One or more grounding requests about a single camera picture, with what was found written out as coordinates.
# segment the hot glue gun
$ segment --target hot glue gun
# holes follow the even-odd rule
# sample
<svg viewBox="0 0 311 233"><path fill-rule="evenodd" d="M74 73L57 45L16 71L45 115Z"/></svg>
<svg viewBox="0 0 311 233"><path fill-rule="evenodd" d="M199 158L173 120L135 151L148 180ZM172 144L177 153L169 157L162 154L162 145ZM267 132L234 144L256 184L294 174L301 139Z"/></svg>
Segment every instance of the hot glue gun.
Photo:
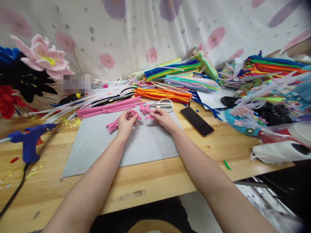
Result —
<svg viewBox="0 0 311 233"><path fill-rule="evenodd" d="M56 127L56 124L45 124L25 129L25 132L16 131L8 135L6 139L1 140L11 141L13 143L23 142L23 161L25 163L34 163L40 159L40 156L36 153L37 141L42 134L52 131Z"/></svg>

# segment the cutting mat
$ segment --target cutting mat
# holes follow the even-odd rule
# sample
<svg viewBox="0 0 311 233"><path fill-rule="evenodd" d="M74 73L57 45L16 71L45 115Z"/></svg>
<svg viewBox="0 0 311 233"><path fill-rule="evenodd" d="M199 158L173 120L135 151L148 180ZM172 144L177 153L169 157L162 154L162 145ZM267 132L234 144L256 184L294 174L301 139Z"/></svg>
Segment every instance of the cutting mat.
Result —
<svg viewBox="0 0 311 233"><path fill-rule="evenodd" d="M177 157L178 152L172 136L154 120L147 119L139 110L133 108L142 117L135 125L127 140L119 167ZM84 174L96 159L116 137L118 130L111 133L105 125L115 121L122 112L101 114L83 119L67 161L63 177ZM182 129L175 112L171 118Z"/></svg>

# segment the smartphone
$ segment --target smartphone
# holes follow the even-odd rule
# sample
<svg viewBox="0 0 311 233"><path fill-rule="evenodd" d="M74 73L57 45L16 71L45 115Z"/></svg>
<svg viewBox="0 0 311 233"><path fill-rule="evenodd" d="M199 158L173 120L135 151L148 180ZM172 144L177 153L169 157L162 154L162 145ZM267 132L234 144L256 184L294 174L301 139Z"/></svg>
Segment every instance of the smartphone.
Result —
<svg viewBox="0 0 311 233"><path fill-rule="evenodd" d="M203 120L192 108L187 107L180 110L180 113L189 123L203 136L206 137L214 132L214 129Z"/></svg>

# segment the white scissors handle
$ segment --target white scissors handle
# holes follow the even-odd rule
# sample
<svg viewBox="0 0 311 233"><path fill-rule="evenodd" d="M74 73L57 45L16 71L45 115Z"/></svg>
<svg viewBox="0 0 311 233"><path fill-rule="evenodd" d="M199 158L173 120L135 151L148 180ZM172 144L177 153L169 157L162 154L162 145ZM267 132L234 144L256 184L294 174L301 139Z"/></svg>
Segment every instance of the white scissors handle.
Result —
<svg viewBox="0 0 311 233"><path fill-rule="evenodd" d="M157 105L173 105L173 102L170 99L161 99Z"/></svg>
<svg viewBox="0 0 311 233"><path fill-rule="evenodd" d="M157 103L157 108L163 109L167 112L171 112L174 110L173 102L170 99L161 99Z"/></svg>

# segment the pink polka dot curtain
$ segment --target pink polka dot curtain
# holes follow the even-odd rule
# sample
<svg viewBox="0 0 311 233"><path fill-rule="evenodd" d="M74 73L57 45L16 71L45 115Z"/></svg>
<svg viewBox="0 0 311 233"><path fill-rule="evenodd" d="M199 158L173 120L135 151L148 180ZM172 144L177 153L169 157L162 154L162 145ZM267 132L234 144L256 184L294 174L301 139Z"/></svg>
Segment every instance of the pink polka dot curtain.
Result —
<svg viewBox="0 0 311 233"><path fill-rule="evenodd" d="M303 0L11 0L0 30L3 47L41 34L76 73L116 80L199 44L214 65L290 48L311 36L311 18Z"/></svg>

